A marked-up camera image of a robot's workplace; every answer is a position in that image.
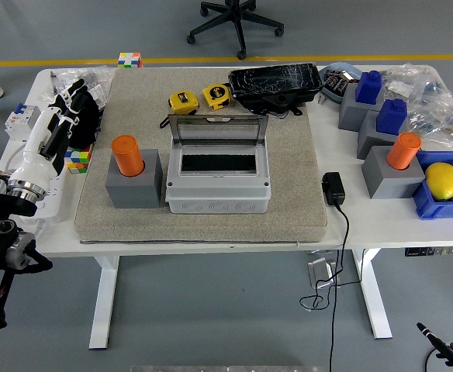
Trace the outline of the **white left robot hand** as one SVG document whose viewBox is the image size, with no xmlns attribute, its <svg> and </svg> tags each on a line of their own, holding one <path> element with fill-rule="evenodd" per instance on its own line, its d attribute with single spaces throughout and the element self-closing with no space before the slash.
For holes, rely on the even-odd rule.
<svg viewBox="0 0 453 372">
<path fill-rule="evenodd" d="M 39 199 L 45 196 L 50 181 L 63 169 L 72 129 L 79 125 L 82 110 L 93 102 L 81 78 L 40 113 L 26 142 L 22 163 L 9 178 L 10 195 L 31 193 Z"/>
</svg>

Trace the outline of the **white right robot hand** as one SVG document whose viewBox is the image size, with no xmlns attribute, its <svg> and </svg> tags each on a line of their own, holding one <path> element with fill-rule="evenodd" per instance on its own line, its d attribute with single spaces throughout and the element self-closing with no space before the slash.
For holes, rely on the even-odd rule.
<svg viewBox="0 0 453 372">
<path fill-rule="evenodd" d="M 449 367 L 453 367 L 453 343 L 447 344 L 434 335 L 423 323 L 418 322 L 417 328 L 429 340 L 431 345 L 437 351 L 440 359 L 445 359 Z"/>
</svg>

